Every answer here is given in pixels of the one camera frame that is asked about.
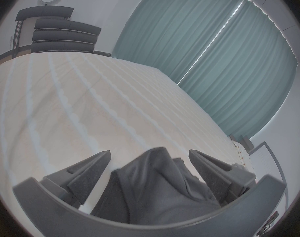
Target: curtain fold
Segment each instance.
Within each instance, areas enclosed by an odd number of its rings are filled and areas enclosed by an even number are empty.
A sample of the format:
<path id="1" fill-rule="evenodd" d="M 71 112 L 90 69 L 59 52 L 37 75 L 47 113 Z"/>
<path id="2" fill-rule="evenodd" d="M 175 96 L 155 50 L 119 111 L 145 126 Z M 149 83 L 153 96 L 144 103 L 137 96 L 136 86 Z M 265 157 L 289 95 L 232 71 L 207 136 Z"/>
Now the curtain fold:
<path id="1" fill-rule="evenodd" d="M 248 0 L 142 0 L 112 57 L 158 68 L 175 83 L 195 63 L 179 86 L 236 138 L 273 117 L 297 66 L 281 32 Z"/>

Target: green curtain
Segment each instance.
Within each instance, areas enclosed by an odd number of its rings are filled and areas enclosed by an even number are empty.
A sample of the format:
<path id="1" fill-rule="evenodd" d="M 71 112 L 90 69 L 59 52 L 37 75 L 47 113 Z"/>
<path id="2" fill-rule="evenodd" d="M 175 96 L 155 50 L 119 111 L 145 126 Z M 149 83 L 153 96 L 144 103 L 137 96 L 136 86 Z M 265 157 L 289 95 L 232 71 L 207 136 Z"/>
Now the green curtain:
<path id="1" fill-rule="evenodd" d="M 236 138 L 273 117 L 297 66 L 281 32 L 248 0 L 142 0 L 112 57 L 158 68 L 175 83 L 195 63 L 179 86 Z"/>

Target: curtain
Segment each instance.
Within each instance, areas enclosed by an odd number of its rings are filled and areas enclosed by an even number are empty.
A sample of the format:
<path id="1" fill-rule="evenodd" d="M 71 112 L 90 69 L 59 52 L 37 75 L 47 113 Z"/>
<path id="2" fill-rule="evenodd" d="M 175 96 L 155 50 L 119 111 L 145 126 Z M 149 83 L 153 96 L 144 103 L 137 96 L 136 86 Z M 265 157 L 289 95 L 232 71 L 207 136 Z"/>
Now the curtain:
<path id="1" fill-rule="evenodd" d="M 281 32 L 248 0 L 142 0 L 112 57 L 155 67 L 175 83 L 191 68 L 179 86 L 236 138 L 273 117 L 297 66 Z"/>

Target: dark gray fabric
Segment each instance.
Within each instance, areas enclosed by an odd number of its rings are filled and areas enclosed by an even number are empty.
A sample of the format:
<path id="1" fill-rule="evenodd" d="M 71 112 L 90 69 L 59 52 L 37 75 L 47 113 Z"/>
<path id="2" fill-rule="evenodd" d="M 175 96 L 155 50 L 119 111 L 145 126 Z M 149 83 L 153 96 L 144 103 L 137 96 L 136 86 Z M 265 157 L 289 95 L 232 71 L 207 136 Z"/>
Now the dark gray fabric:
<path id="1" fill-rule="evenodd" d="M 219 208 L 208 186 L 189 172 L 182 159 L 171 159 L 165 148 L 153 148 L 112 172 L 91 214 L 123 223 L 160 225 Z"/>

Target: mattress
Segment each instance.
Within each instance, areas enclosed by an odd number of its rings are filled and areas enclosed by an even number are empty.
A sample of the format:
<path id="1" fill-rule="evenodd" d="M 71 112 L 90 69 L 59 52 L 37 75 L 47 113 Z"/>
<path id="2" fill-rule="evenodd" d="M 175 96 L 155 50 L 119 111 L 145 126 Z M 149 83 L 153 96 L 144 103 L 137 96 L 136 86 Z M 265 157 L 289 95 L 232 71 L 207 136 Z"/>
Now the mattress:
<path id="1" fill-rule="evenodd" d="M 34 236 L 12 186 L 110 150 L 112 159 L 87 202 L 90 212 L 109 180 L 143 152 L 165 147 L 201 181 L 188 152 L 228 164 L 241 160 L 231 140 L 158 69 L 85 53 L 34 53 L 0 65 L 0 196 Z"/>

